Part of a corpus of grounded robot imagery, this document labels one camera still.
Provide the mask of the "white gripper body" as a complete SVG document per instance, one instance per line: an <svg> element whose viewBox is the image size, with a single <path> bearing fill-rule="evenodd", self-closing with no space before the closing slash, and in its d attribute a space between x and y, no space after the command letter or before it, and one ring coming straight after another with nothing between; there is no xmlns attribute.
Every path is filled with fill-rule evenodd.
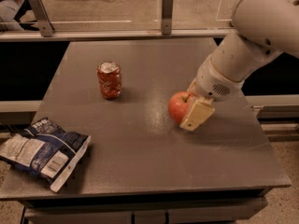
<svg viewBox="0 0 299 224"><path fill-rule="evenodd" d="M233 82L222 76L213 66L210 55L200 65L195 77L196 92L215 101L229 99L241 90L242 85L243 81Z"/></svg>

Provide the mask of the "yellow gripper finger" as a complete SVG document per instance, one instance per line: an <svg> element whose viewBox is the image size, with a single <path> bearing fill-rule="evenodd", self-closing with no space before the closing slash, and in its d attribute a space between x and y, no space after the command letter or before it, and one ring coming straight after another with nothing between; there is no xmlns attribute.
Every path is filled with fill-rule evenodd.
<svg viewBox="0 0 299 224"><path fill-rule="evenodd" d="M197 91L196 91L196 79L194 79L191 82L191 84L190 84L189 88L187 89L187 91L191 92L192 94L196 94L197 93Z"/></svg>
<svg viewBox="0 0 299 224"><path fill-rule="evenodd" d="M187 131L194 131L206 122L214 112L215 107L212 99L206 97L192 98L187 113L179 127Z"/></svg>

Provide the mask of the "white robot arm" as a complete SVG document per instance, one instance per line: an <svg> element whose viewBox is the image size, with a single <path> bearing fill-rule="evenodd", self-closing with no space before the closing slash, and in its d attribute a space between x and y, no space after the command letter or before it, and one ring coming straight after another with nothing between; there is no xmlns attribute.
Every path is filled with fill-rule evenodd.
<svg viewBox="0 0 299 224"><path fill-rule="evenodd" d="M235 0L234 30L200 65L180 127L193 131L214 113L214 103L239 92L256 70L285 52L299 55L299 0Z"/></svg>

